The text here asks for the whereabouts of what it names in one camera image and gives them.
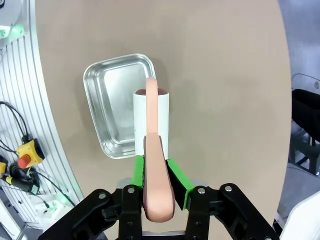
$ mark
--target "red button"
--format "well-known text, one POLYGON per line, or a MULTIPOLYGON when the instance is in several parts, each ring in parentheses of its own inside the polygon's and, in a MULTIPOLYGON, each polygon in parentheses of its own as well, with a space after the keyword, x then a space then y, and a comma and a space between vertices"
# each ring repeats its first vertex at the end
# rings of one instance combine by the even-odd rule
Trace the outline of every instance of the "red button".
POLYGON ((26 169, 30 162, 31 158, 29 157, 29 155, 23 155, 18 159, 18 166, 21 169, 26 169))

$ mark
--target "green gripper pad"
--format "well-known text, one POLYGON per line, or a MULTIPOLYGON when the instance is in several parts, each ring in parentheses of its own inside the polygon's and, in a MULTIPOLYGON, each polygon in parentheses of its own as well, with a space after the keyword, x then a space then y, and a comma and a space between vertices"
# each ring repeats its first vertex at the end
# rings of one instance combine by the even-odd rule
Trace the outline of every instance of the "green gripper pad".
POLYGON ((145 158, 144 156, 135 156, 135 164, 133 170, 133 176, 131 178, 132 185, 138 186, 140 189, 144 187, 144 170, 145 170, 145 158))
POLYGON ((168 159, 166 165, 175 200, 181 210, 186 209, 189 192, 192 191, 195 186, 173 159, 168 159))

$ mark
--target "white cylinder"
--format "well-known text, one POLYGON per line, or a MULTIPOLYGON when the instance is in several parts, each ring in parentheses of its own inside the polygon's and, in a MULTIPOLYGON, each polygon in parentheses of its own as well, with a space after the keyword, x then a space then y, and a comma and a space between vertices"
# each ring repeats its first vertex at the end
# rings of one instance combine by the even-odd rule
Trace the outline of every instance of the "white cylinder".
MULTIPOLYGON (((147 134, 146 90, 133 94, 135 155, 144 155, 144 137, 147 134)), ((158 89, 158 135, 161 137, 164 159, 168 159, 169 93, 158 89)))

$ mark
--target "tray rim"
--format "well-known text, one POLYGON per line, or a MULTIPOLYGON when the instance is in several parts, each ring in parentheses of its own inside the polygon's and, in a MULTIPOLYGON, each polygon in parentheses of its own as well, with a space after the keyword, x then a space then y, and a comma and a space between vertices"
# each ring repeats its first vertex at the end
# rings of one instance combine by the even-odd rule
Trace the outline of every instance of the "tray rim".
POLYGON ((151 77, 156 78, 155 68, 154 68, 154 65, 153 65, 152 61, 146 55, 144 55, 142 53, 132 53, 132 54, 127 54, 127 55, 123 55, 123 56, 117 56, 117 57, 113 57, 113 58, 110 58, 110 59, 107 59, 107 60, 102 60, 102 61, 95 62, 95 63, 89 65, 85 69, 85 71, 83 73, 84 91, 85 91, 87 103, 88 103, 88 106, 89 106, 89 109, 90 109, 90 114, 91 114, 91 118, 92 118, 92 121, 93 121, 94 129, 95 129, 95 132, 96 132, 96 135, 97 135, 97 138, 99 140, 99 144, 100 144, 100 147, 101 147, 103 153, 105 155, 107 155, 111 159, 126 159, 126 158, 134 157, 136 155, 135 154, 135 150, 133 149, 133 154, 124 155, 124 156, 113 156, 112 155, 112 153, 113 153, 112 151, 110 151, 108 148, 107 149, 104 148, 101 136, 99 135, 97 122, 96 122, 96 120, 94 118, 93 100, 92 100, 92 95, 91 95, 91 92, 90 92, 90 86, 88 84, 88 78, 86 78, 86 75, 90 71, 90 69, 93 68, 96 65, 104 64, 104 63, 107 63, 107 62, 112 62, 112 61, 115 61, 115 60, 125 59, 125 58, 129 58, 129 57, 133 57, 133 56, 143 58, 145 61, 147 61, 148 64, 150 65, 151 77))

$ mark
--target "round table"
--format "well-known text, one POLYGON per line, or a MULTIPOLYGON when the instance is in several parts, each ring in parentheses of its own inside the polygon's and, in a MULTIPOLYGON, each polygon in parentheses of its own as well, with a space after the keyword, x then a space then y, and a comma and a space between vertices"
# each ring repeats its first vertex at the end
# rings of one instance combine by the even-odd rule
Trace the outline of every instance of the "round table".
MULTIPOLYGON (((286 35, 276 0, 36 2, 44 81, 55 124, 85 195, 113 192, 134 158, 102 152, 83 86, 92 63, 141 53, 170 93, 169 157, 214 189, 235 183, 271 224, 291 127, 286 35)), ((143 230, 184 230, 187 211, 143 230)), ((118 228, 105 232, 115 239, 118 228)), ((214 217, 210 239, 230 239, 214 217)))

